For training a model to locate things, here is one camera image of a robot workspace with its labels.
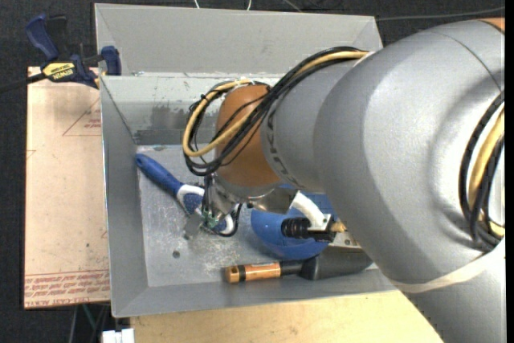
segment blue tool handle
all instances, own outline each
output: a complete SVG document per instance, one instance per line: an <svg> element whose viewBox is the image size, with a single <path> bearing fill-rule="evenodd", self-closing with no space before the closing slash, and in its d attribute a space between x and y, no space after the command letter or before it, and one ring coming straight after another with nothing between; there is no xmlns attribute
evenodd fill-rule
<svg viewBox="0 0 514 343"><path fill-rule="evenodd" d="M59 57L59 50L57 50L57 46L52 42L47 32L45 26L46 17L44 13L41 13L30 20L25 26L25 33L27 33L27 37L32 45L45 54L47 60L55 60Z"/></svg>
<svg viewBox="0 0 514 343"><path fill-rule="evenodd" d="M100 54L107 64L107 74L111 76L121 75L121 61L116 48L114 46L103 47Z"/></svg>
<svg viewBox="0 0 514 343"><path fill-rule="evenodd" d="M149 179L170 191L173 196L177 196L178 190L184 185L151 157L138 153L136 154L136 164Z"/></svg>

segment orange object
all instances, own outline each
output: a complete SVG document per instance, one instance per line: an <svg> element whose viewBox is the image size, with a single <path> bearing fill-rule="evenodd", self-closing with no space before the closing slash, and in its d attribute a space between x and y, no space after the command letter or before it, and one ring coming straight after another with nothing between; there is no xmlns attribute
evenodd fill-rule
<svg viewBox="0 0 514 343"><path fill-rule="evenodd" d="M216 130L219 130L242 106L249 104L237 112L228 126L251 112L267 94L267 86L263 84L249 85L236 88L230 92L219 109ZM219 175L229 183L245 186L267 186L279 181L278 176L268 165L261 149L259 125L256 125L235 148L233 154L225 160L226 165L218 169ZM216 156L223 151L228 141L223 141L216 148Z"/></svg>

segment cardboard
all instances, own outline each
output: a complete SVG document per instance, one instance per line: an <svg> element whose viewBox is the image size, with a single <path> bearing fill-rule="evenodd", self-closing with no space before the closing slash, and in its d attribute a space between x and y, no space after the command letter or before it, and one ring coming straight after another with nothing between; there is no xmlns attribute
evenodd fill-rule
<svg viewBox="0 0 514 343"><path fill-rule="evenodd" d="M25 308L109 300L102 165L99 91L30 85Z"/></svg>

